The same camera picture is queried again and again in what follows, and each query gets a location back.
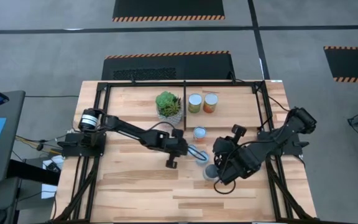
wooden table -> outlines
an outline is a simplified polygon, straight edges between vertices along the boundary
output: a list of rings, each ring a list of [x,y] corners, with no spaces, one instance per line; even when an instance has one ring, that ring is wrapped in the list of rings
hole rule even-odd
[[[76,127],[83,110],[93,107],[97,84],[98,82],[94,81],[82,84],[74,117]],[[284,107],[288,107],[283,83],[267,81],[267,88],[271,97]],[[165,90],[183,96],[182,87],[114,87],[110,95],[108,113],[147,129],[158,122],[155,97]],[[240,142],[256,139],[256,127],[260,126],[260,119],[251,87],[203,86],[187,88],[186,91],[188,95],[192,93],[205,95],[209,92],[214,92],[219,96],[218,107],[210,115],[212,119],[208,119],[202,114],[191,115],[188,113],[187,116],[187,127],[196,125],[207,127],[208,134],[205,142],[200,144],[194,142],[193,128],[187,128],[185,138],[188,143],[196,144],[198,149],[207,151],[210,157],[213,157],[212,145],[215,139],[219,136],[232,136],[233,124],[240,124],[248,129]],[[264,111],[260,93],[259,99],[261,109]],[[270,102],[274,125],[280,127],[285,120],[286,112],[273,101]],[[224,119],[219,119],[219,115],[224,116]],[[183,128],[183,121],[178,127]],[[156,128],[169,130],[164,125]],[[108,133],[106,150],[99,165],[91,222],[251,222],[274,220],[264,165],[259,172],[248,179],[238,178],[237,188],[233,193],[221,195],[214,191],[212,182],[204,180],[203,168],[196,165],[195,158],[189,155],[176,159],[177,169],[165,167],[167,158],[168,154],[148,150],[133,139],[118,133]],[[283,156],[282,161],[290,192],[307,213],[315,216],[303,164],[293,156]],[[64,162],[57,191],[57,214],[61,213],[70,202],[76,163],[77,157],[68,158]],[[222,191],[232,187],[231,185],[218,186],[218,189]],[[86,192],[81,205],[80,217],[85,215],[87,198]],[[279,190],[278,198],[284,217],[285,209]]]

black metal frame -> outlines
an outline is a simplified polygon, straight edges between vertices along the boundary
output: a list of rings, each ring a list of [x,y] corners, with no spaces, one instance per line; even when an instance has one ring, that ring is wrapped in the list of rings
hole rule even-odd
[[[260,103],[259,103],[260,101],[259,101],[258,91],[260,91],[262,94],[267,119],[270,118],[271,116],[273,116],[272,109],[270,107],[269,94],[267,92],[266,82],[265,81],[237,82],[236,77],[234,75],[232,75],[231,78],[232,78],[232,80],[227,81],[227,82],[224,82],[224,81],[222,81],[222,82],[189,82],[189,81],[183,80],[182,82],[148,82],[148,81],[135,82],[135,81],[132,81],[132,82],[127,82],[127,83],[107,83],[107,82],[98,83],[93,108],[95,108],[95,109],[99,108],[101,93],[102,93],[102,91],[105,91],[103,110],[105,110],[105,112],[108,113],[109,99],[110,99],[112,87],[133,87],[133,86],[136,86],[136,87],[153,87],[153,86],[183,87],[183,106],[184,106],[183,120],[184,120],[184,130],[186,130],[186,87],[187,86],[248,86],[248,87],[252,88],[252,93],[255,94],[258,112],[259,112],[260,124],[261,124],[260,128],[263,129],[264,127],[262,127],[262,125],[263,125],[264,121],[263,121],[262,112],[260,109]],[[273,121],[271,119],[268,121],[268,126],[269,126],[270,130],[274,129]],[[89,159],[90,159],[89,157],[84,157],[81,174],[80,174],[80,180],[79,180],[80,186],[83,185],[85,182],[86,173],[88,170]],[[283,185],[283,187],[286,189],[287,185],[285,182],[285,176],[284,176],[281,158],[279,156],[276,156],[275,159],[276,159],[276,165],[278,167],[278,178],[280,179],[280,182]],[[89,186],[89,194],[88,194],[88,201],[87,201],[87,205],[86,205],[85,219],[81,219],[82,222],[87,222],[87,221],[90,222],[90,220],[91,220],[91,211],[92,211],[92,206],[93,206],[94,188],[96,185],[97,172],[98,172],[98,166],[99,166],[99,157],[94,158],[94,163],[96,163],[96,166],[94,166],[96,168],[96,170],[95,170],[96,175],[95,175],[94,179],[91,181],[90,186]],[[276,221],[278,221],[278,220],[281,220],[282,217],[280,214],[280,206],[278,204],[278,197],[277,197],[277,191],[275,188],[275,182],[271,178],[271,176],[268,176],[268,182],[269,182],[269,187],[270,187],[270,193],[272,195],[272,203],[273,203],[275,218],[276,218]],[[72,221],[79,220],[78,216],[80,213],[80,207],[81,207],[81,200],[76,205]],[[287,211],[287,218],[292,219],[293,218],[292,209],[291,209],[290,204],[287,202],[287,200],[285,200],[285,208]]]

